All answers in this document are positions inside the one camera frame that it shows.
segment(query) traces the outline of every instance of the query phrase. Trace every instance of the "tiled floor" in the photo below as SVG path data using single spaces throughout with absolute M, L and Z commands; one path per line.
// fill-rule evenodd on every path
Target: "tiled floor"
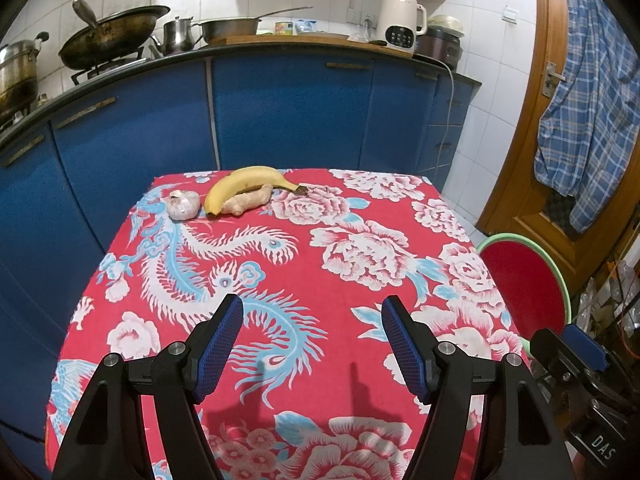
M 442 195 L 442 199 L 449 205 L 449 207 L 453 210 L 455 215 L 458 217 L 458 220 L 462 224 L 462 227 L 465 229 L 466 235 L 471 239 L 471 243 L 478 247 L 482 241 L 486 239 L 478 229 L 476 229 L 476 222 L 478 222 L 477 218 L 474 218 L 470 213 L 462 209 L 459 205 L 456 205 L 452 200 Z

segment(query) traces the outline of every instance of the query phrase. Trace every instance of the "stainless steel pot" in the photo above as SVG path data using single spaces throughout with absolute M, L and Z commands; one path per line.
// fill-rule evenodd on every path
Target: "stainless steel pot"
M 193 47 L 200 41 L 202 35 L 197 39 L 193 39 L 191 33 L 191 20 L 190 18 L 180 18 L 176 16 L 175 20 L 166 22 L 162 31 L 164 33 L 164 41 L 162 44 L 158 41 L 154 35 L 151 35 L 151 41 L 153 41 L 153 47 L 150 45 L 149 50 L 154 54 L 154 57 L 170 56 L 171 54 L 180 54 L 181 52 L 188 52 L 193 50 Z
M 0 125 L 38 97 L 36 58 L 42 42 L 48 39 L 49 33 L 41 32 L 33 41 L 16 41 L 0 48 Z
M 72 6 L 80 19 L 89 25 L 66 40 L 58 53 L 62 63 L 74 70 L 87 70 L 131 54 L 148 40 L 158 18 L 171 10 L 165 6 L 136 7 L 96 22 L 86 2 L 74 0 Z
M 215 41 L 231 38 L 232 36 L 254 36 L 258 31 L 260 18 L 289 12 L 290 10 L 313 9 L 313 6 L 293 7 L 292 9 L 281 9 L 261 14 L 255 18 L 226 18 L 223 20 L 208 20 L 206 22 L 194 23 L 202 27 L 202 37 L 207 44 Z

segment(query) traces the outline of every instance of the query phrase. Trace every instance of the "floral tablecloth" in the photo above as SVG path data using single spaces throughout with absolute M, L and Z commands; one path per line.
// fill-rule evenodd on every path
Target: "floral tablecloth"
M 227 480 L 402 478 L 429 407 L 404 386 L 382 330 L 389 294 L 468 354 L 522 353 L 486 267 L 426 179 L 285 173 L 308 195 L 277 191 L 240 218 L 166 214 L 172 190 L 204 199 L 223 171 L 157 178 L 131 209 L 68 329 L 47 407 L 49 467 L 105 354 L 156 354 L 229 292 L 242 297 L 244 326 L 197 407 Z M 151 397 L 143 413 L 156 478 L 169 479 Z M 469 478 L 481 419 L 475 397 L 457 478 Z

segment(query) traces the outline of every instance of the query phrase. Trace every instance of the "blue gripper pad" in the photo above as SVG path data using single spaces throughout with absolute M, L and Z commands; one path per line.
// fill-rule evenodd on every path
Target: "blue gripper pad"
M 209 344 L 202 351 L 198 361 L 196 383 L 191 392 L 197 404 L 201 403 L 210 393 L 213 393 L 213 390 L 218 386 L 220 375 L 222 375 L 226 360 L 229 358 L 229 353 L 236 342 L 243 319 L 244 308 L 242 307 L 242 300 L 236 296 L 223 314 L 222 320 L 220 320 Z M 216 316 L 214 316 L 209 323 L 216 321 Z
M 394 351 L 407 388 L 418 399 L 426 398 L 429 389 L 424 375 L 422 357 L 389 298 L 382 302 L 382 327 L 385 329 L 386 338 Z

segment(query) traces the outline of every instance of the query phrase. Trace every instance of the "wall switch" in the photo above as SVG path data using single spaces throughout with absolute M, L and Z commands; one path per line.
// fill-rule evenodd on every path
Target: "wall switch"
M 356 9 L 347 9 L 347 23 L 353 23 L 353 25 L 360 24 L 360 15 L 361 12 Z
M 505 7 L 502 11 L 502 19 L 505 22 L 509 23 L 518 23 L 518 11 L 516 9 L 511 9 L 510 7 Z

